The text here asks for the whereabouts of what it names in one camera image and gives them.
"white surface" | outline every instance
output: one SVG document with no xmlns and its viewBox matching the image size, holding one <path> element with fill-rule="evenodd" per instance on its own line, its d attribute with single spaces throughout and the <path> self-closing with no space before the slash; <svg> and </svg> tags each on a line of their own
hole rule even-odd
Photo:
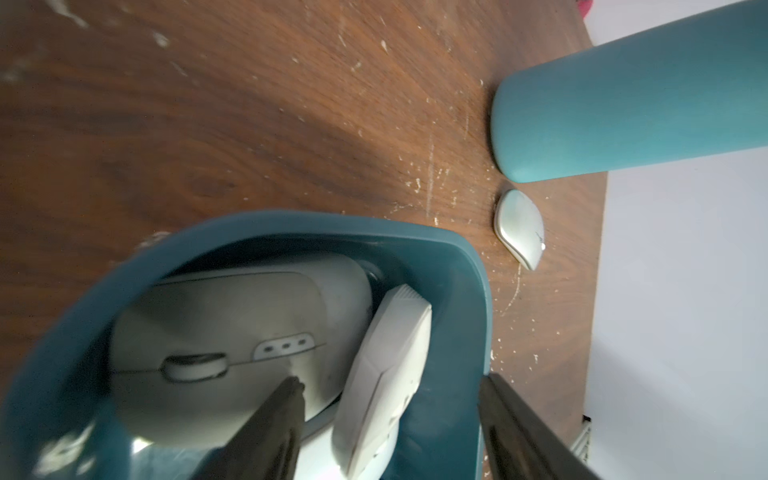
<svg viewBox="0 0 768 480">
<path fill-rule="evenodd" d="M 350 480 L 382 451 L 419 388 L 432 305 L 410 286 L 384 296 L 355 357 L 333 427 L 333 455 Z"/>
<path fill-rule="evenodd" d="M 725 5 L 595 0 L 595 43 Z M 611 172 L 587 385 L 604 480 L 765 478 L 768 148 Z"/>
</svg>

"white wall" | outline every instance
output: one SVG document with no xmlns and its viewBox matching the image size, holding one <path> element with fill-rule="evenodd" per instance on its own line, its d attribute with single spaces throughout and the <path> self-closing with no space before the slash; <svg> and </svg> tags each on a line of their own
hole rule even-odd
<svg viewBox="0 0 768 480">
<path fill-rule="evenodd" d="M 595 0 L 595 44 L 724 5 Z M 604 480 L 768 478 L 768 148 L 611 172 L 585 410 Z"/>
</svg>

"teal bin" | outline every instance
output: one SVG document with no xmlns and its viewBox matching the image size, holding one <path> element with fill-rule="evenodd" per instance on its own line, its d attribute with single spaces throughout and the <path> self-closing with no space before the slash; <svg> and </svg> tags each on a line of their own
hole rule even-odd
<svg viewBox="0 0 768 480">
<path fill-rule="evenodd" d="M 514 182 L 768 145 L 768 0 L 511 75 L 494 97 L 491 139 Z"/>
<path fill-rule="evenodd" d="M 93 427 L 82 437 L 81 452 L 62 451 L 61 465 L 43 465 L 45 478 L 135 477 L 133 439 L 114 416 L 108 385 L 108 339 L 116 315 L 172 273 L 318 250 L 356 260 L 369 275 L 375 306 L 402 283 L 432 303 L 422 383 L 402 417 L 383 478 L 480 478 L 477 395 L 489 368 L 492 303 L 478 254 L 447 230 L 291 211 L 235 214 L 183 230 L 93 286 L 37 345 L 12 383 L 0 410 L 0 477 L 29 478 L 41 468 L 42 450 L 58 448 L 61 439 L 67 441 L 59 447 L 72 444 L 88 425 Z M 155 477 L 163 476 L 159 469 L 173 472 L 169 478 L 191 473 L 184 455 L 161 460 Z"/>
</svg>

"wooden table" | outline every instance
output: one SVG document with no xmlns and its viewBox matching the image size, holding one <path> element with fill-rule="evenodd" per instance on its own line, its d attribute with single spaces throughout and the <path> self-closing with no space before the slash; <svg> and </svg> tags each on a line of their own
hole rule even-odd
<svg viewBox="0 0 768 480">
<path fill-rule="evenodd" d="M 511 184 L 488 139 L 505 76 L 590 46 L 572 0 L 16 0 L 0 31 L 0 392 L 156 233 L 318 210 L 466 237 L 494 370 L 574 438 L 605 175 L 521 186 L 548 241 L 521 270 L 493 234 Z"/>
</svg>

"teal bottle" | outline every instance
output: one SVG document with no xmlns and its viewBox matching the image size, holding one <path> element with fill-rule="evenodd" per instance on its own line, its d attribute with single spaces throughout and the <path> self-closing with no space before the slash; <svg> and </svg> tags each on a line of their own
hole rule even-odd
<svg viewBox="0 0 768 480">
<path fill-rule="evenodd" d="M 768 145 L 768 0 L 750 0 L 506 78 L 499 168 L 532 182 Z"/>
</svg>

